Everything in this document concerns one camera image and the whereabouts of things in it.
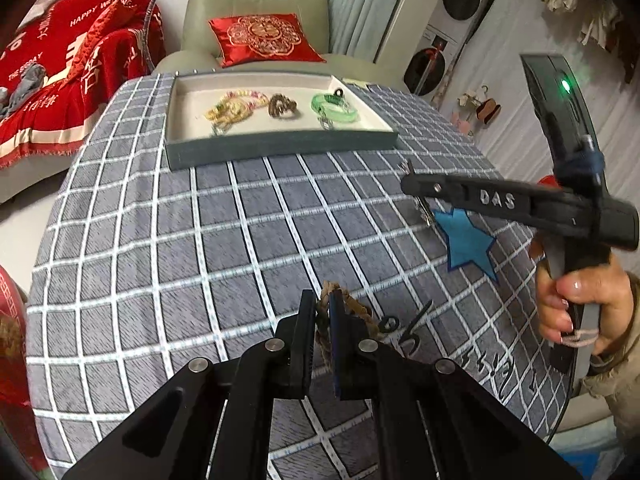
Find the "person's right hand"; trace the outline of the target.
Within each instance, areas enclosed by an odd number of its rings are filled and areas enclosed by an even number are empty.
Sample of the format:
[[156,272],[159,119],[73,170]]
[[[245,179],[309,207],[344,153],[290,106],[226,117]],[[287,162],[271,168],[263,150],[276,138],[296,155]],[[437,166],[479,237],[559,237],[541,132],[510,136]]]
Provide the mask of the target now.
[[629,334],[634,317],[634,292],[629,274],[611,254],[608,263],[570,272],[552,278],[541,248],[532,247],[539,261],[536,267],[536,301],[539,333],[544,339],[559,344],[564,335],[574,332],[568,309],[571,304],[600,307],[599,337],[594,343],[594,356],[604,358],[617,351]]

